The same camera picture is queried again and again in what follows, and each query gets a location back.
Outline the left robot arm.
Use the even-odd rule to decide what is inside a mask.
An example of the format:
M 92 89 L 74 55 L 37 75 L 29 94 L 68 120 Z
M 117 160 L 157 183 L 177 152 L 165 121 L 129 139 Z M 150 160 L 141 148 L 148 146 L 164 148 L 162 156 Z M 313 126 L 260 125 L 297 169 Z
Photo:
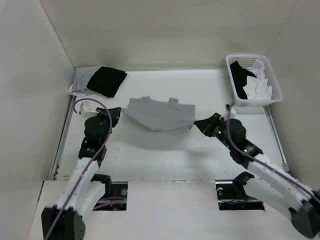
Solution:
M 75 169 L 63 193 L 51 207 L 41 213 L 45 240 L 82 240 L 86 221 L 99 199 L 112 195 L 110 176 L 98 174 L 106 152 L 106 140 L 117 125 L 121 108 L 97 108 L 84 122 L 82 140 Z

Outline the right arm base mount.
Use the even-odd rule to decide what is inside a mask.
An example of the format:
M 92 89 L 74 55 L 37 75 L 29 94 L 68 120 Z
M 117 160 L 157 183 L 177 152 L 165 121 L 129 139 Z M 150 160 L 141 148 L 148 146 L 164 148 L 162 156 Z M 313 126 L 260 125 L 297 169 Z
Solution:
M 215 183 L 218 209 L 220 211 L 264 211 L 265 204 L 233 184 L 232 181 L 217 181 Z

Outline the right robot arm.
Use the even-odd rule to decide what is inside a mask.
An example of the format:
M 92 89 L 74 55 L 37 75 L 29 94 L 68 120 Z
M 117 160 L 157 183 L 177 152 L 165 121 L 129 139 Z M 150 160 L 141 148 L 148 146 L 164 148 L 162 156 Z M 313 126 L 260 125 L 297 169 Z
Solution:
M 301 183 L 275 165 L 255 144 L 247 140 L 246 128 L 234 118 L 215 113 L 194 125 L 207 137 L 217 138 L 231 158 L 245 168 L 233 179 L 232 192 L 238 198 L 254 197 L 285 216 L 304 237 L 320 232 L 320 192 Z

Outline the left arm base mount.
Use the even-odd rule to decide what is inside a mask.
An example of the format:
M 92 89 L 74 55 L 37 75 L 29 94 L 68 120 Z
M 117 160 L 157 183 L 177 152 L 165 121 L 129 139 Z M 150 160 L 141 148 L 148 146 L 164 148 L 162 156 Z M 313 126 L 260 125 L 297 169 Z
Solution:
M 95 204 L 93 211 L 126 211 L 128 182 L 112 182 L 105 193 Z

